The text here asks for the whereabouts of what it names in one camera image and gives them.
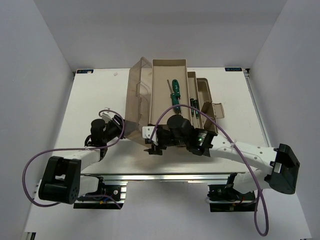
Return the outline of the blue label sticker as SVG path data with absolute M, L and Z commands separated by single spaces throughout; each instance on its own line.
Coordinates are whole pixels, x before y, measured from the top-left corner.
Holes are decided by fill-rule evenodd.
M 93 69 L 78 69 L 76 74 L 92 74 L 93 72 Z
M 224 70 L 226 72 L 242 72 L 242 68 L 241 67 L 225 67 Z

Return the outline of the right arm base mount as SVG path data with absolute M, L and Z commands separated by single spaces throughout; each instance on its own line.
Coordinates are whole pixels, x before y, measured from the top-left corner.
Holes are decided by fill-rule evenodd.
M 208 185 L 207 202 L 211 213 L 253 212 L 256 201 L 253 191 L 242 194 L 226 188 L 225 184 Z

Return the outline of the beige cantilever toolbox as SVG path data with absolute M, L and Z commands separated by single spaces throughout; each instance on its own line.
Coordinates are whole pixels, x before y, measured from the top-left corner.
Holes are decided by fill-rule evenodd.
M 124 136 L 144 145 L 143 127 L 165 128 L 174 114 L 194 128 L 215 133 L 218 128 L 212 122 L 225 116 L 222 104 L 212 100 L 208 80 L 188 71 L 186 59 L 141 57 L 129 70 Z

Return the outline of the blue label sticker right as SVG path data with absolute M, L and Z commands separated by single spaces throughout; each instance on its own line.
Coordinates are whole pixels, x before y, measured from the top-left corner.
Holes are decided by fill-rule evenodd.
M 225 67 L 224 70 L 226 72 L 242 72 L 242 68 L 241 67 Z

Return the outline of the aluminium front rail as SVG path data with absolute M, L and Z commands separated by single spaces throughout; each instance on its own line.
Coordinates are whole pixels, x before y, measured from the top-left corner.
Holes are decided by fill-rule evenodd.
M 174 181 L 174 182 L 226 182 L 231 175 L 227 174 L 102 174 L 102 173 L 81 173 L 81 176 L 99 177 L 105 181 Z

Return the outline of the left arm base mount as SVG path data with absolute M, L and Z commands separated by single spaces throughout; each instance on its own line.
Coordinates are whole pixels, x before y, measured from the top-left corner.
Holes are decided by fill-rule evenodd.
M 74 209 L 120 210 L 126 199 L 126 181 L 103 181 L 96 192 L 80 196 L 73 204 Z

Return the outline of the large green handle screwdriver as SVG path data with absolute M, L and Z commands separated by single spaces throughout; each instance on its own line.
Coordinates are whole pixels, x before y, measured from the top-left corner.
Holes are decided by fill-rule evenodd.
M 179 102 L 179 95 L 176 94 L 175 92 L 171 93 L 170 94 L 170 98 L 171 98 L 171 103 L 172 103 L 172 106 L 173 106 L 173 110 L 176 112 L 176 113 L 180 113 L 181 112 L 181 108 L 179 106 L 180 102 Z

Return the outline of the short black green precision screwdriver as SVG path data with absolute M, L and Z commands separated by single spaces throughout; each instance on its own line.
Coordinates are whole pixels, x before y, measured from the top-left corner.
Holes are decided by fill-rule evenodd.
M 197 99 L 193 100 L 193 107 L 195 108 L 195 117 L 198 120 L 200 117 L 200 113 L 199 113 L 200 109 L 199 109 L 199 102 Z

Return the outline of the blue label sticker left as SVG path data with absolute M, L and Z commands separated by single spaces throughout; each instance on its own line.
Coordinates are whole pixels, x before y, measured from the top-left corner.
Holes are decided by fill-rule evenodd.
M 92 74 L 93 72 L 93 69 L 78 69 L 76 74 Z

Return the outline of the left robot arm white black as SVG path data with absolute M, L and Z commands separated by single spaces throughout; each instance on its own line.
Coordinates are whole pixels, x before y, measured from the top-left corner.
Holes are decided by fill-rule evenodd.
M 84 150 L 67 156 L 51 156 L 48 159 L 38 196 L 41 200 L 74 204 L 78 199 L 104 198 L 107 191 L 103 180 L 95 175 L 81 175 L 82 170 L 103 160 L 108 143 L 123 138 L 124 121 L 115 115 L 91 122 L 90 135 L 87 136 Z

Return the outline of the green handle long screwdriver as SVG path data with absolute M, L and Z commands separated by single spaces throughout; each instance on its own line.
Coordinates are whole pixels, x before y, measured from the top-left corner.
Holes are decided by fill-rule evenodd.
M 170 95 L 171 93 L 176 93 L 179 97 L 179 101 L 181 98 L 181 93 L 180 93 L 180 85 L 177 79 L 173 79 L 172 81 L 167 80 L 167 84 L 169 87 Z

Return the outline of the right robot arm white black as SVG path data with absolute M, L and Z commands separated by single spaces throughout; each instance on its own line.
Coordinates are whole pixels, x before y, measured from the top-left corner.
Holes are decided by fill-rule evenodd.
M 230 143 L 214 131 L 195 128 L 181 115 L 167 120 L 167 127 L 144 126 L 142 137 L 151 148 L 150 155 L 161 155 L 168 147 L 185 147 L 197 156 L 222 158 L 238 163 L 248 163 L 253 172 L 231 173 L 226 185 L 213 194 L 225 199 L 240 196 L 258 189 L 273 189 L 292 195 L 296 192 L 300 162 L 290 146 L 262 147 L 243 142 Z

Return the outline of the small black green precision screwdriver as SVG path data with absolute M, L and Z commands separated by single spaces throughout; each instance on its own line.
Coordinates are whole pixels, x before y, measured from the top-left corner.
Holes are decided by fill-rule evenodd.
M 195 115 L 195 110 L 193 109 L 195 107 L 195 100 L 194 98 L 190 98 L 189 99 L 189 103 L 190 103 L 190 106 L 192 107 L 192 109 L 190 110 L 191 111 L 191 116 L 194 117 Z

